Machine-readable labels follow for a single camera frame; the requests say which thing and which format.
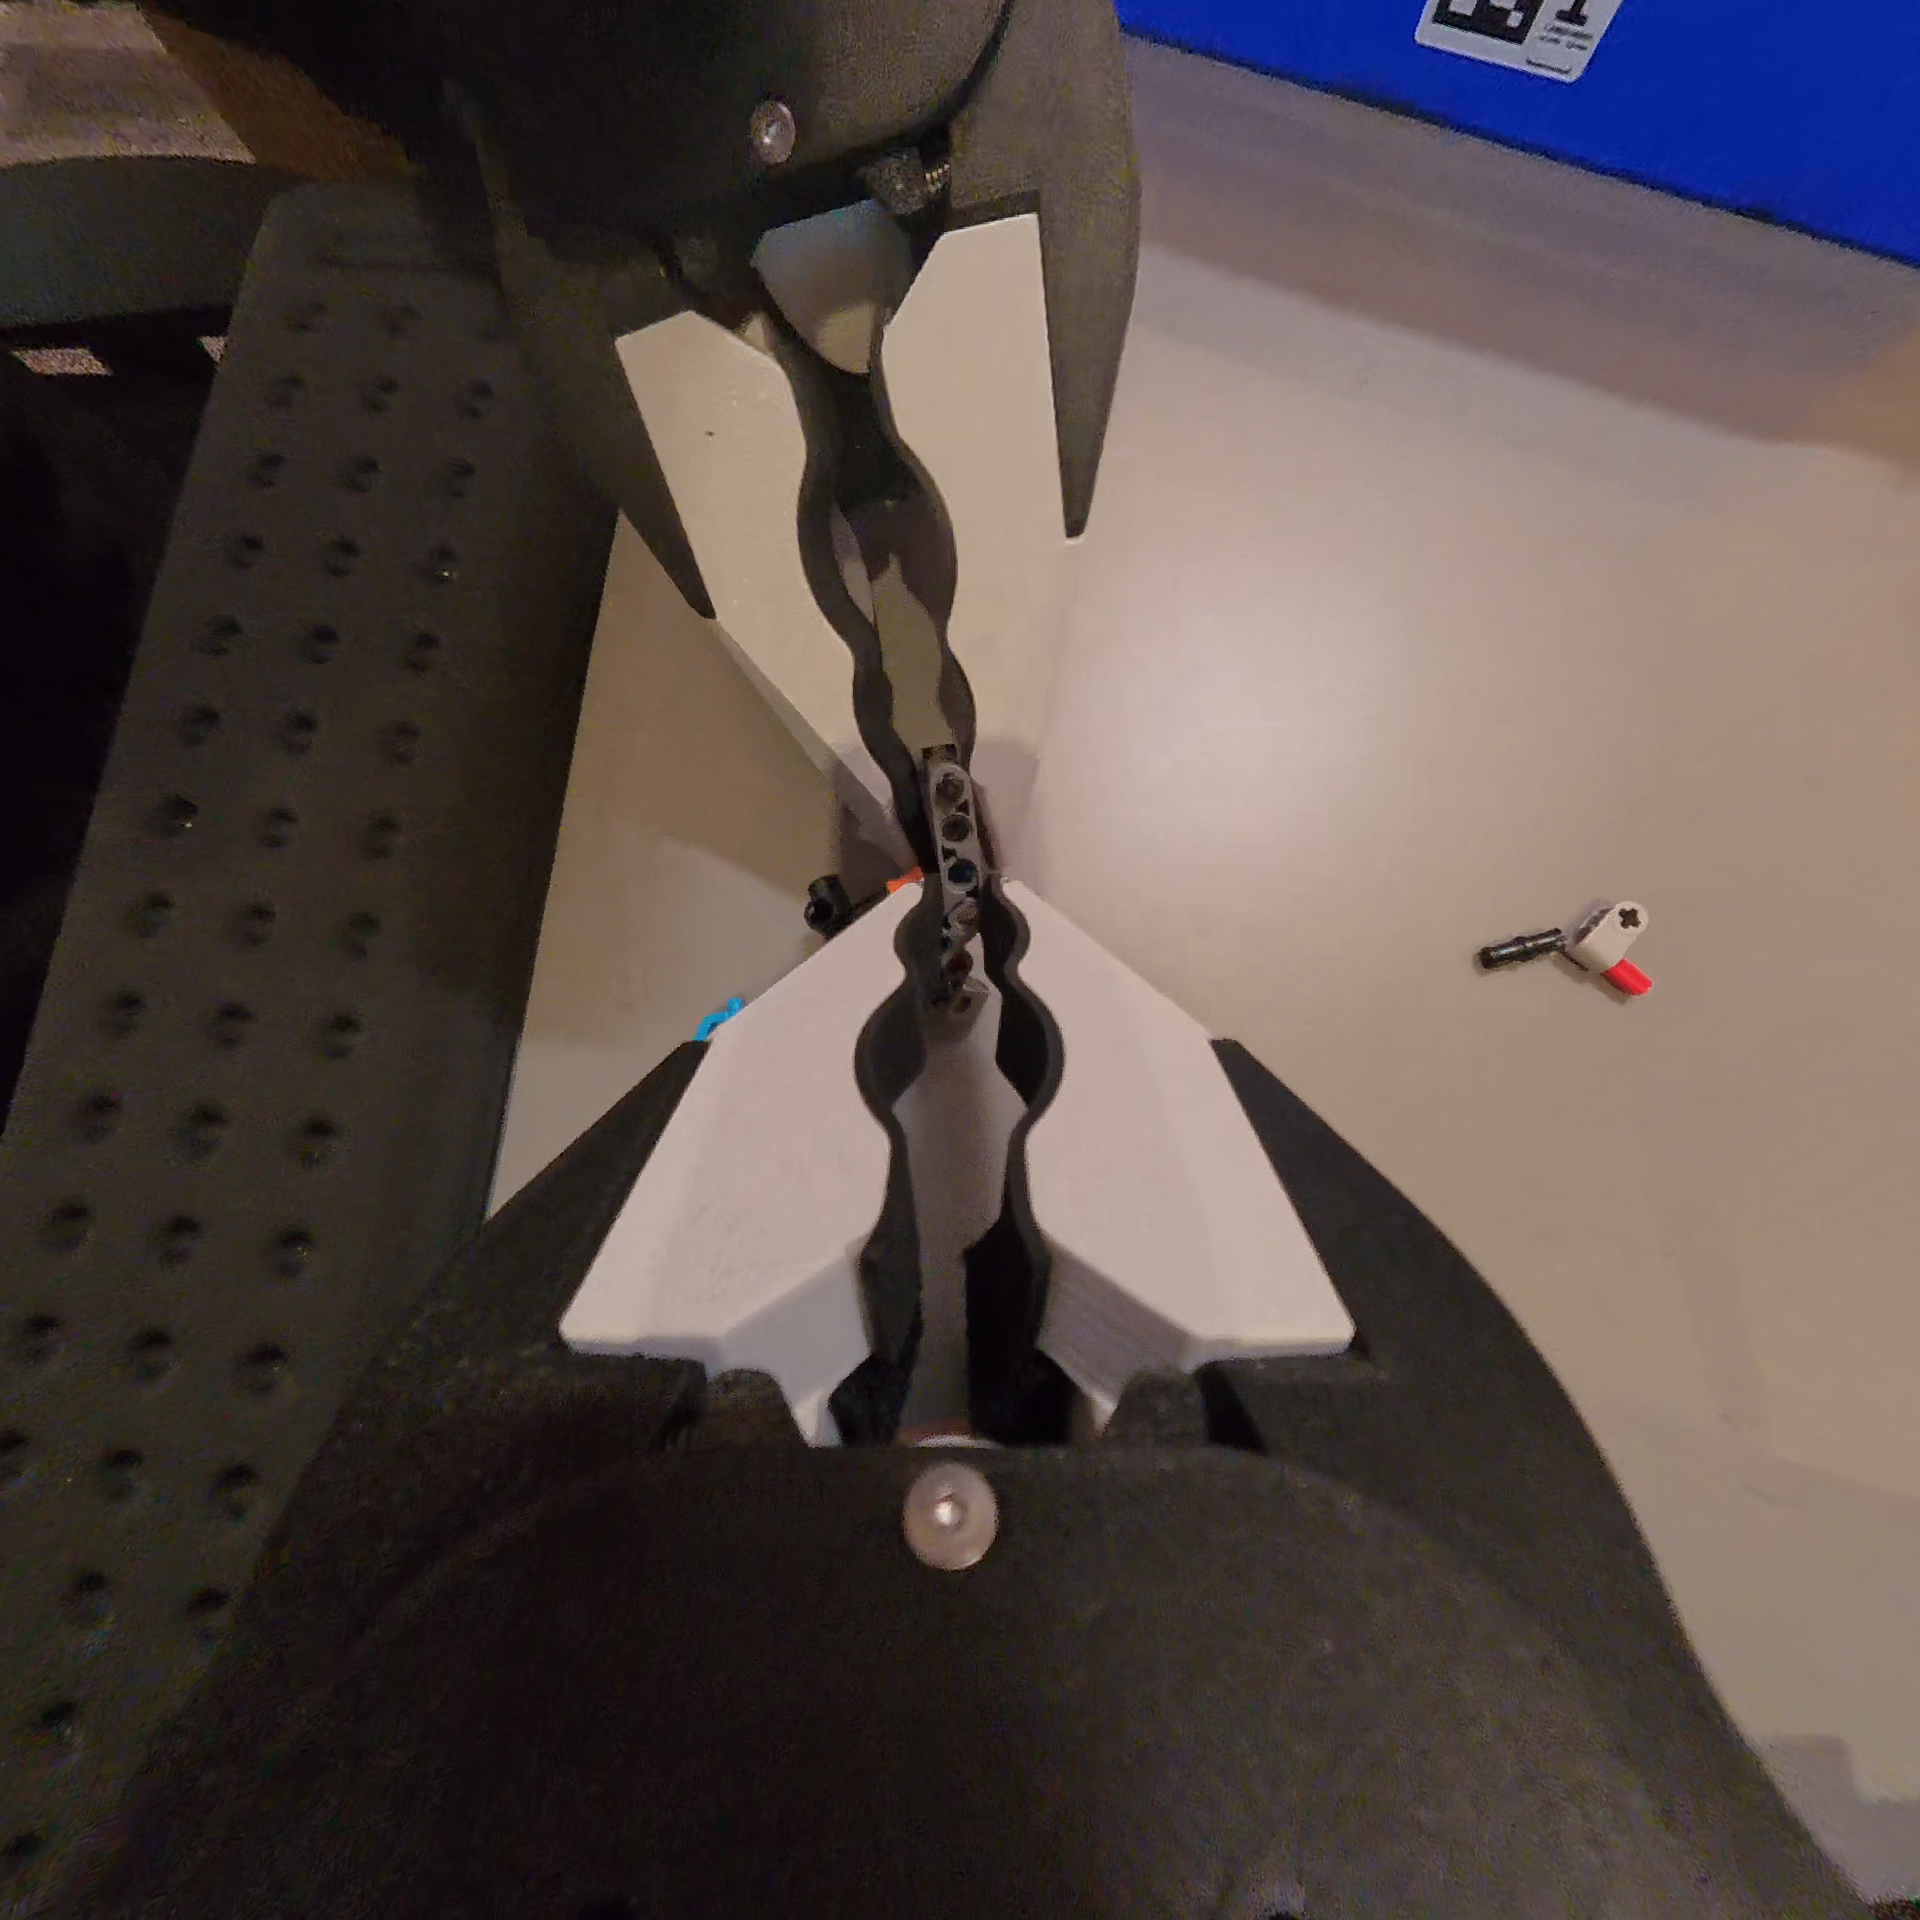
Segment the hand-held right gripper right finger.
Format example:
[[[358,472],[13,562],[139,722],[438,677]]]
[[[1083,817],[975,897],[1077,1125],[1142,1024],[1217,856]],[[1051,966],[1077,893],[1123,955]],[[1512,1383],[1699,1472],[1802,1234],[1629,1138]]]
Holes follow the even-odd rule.
[[[1016,881],[981,939],[1019,1101],[981,1240],[981,1418],[1107,1423],[1139,1376],[1344,1353],[1353,1314],[1209,1032]]]

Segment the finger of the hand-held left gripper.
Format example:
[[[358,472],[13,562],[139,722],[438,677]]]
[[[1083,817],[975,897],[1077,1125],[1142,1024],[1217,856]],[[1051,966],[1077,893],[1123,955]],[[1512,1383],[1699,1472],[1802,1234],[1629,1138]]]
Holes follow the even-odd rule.
[[[946,231],[880,338],[903,448],[955,557],[946,639],[975,713],[973,775],[995,838],[1025,838],[1070,625],[1070,542],[1040,218]]]
[[[802,562],[809,446],[786,374],[763,346],[697,311],[616,337],[615,354],[720,642],[862,838],[905,856],[891,786],[856,736],[853,655]]]

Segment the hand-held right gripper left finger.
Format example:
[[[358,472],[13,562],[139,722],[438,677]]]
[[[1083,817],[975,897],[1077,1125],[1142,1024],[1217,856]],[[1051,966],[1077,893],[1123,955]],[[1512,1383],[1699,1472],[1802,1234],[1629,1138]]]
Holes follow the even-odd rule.
[[[856,1261],[891,1146],[856,1089],[856,1038],[905,983],[891,893],[712,1029],[679,1106],[559,1320],[585,1355],[695,1360],[776,1381],[802,1438],[873,1351]]]

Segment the grey bent holed beam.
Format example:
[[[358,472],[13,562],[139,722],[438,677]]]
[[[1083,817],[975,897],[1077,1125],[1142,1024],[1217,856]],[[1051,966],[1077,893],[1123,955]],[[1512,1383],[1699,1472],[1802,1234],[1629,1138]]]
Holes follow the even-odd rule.
[[[981,903],[991,874],[982,807],[955,744],[922,750],[920,785],[941,894],[941,950],[929,1003],[951,1019],[971,1018],[990,998],[975,974]]]

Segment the white connector with red axle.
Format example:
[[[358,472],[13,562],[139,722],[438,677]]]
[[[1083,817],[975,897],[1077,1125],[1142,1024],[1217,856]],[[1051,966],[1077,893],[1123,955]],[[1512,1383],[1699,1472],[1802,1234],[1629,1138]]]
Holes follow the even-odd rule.
[[[1647,931],[1647,911],[1639,902],[1594,902],[1560,929],[1560,946],[1573,968],[1622,1000],[1650,995],[1650,977],[1632,951]]]

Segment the black dimpled mat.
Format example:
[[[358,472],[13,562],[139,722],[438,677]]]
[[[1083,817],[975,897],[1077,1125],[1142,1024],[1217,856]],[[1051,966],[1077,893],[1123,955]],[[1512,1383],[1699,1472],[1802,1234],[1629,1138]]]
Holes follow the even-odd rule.
[[[610,538],[486,238],[280,197],[5,1133],[5,1915],[106,1837],[485,1215]]]

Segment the blue storage bin with tag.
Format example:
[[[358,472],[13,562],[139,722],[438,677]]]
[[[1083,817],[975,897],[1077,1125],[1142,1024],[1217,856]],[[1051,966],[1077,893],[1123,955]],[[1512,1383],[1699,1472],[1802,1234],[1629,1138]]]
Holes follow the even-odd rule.
[[[1119,2],[1169,48],[1917,262],[1915,2]]]

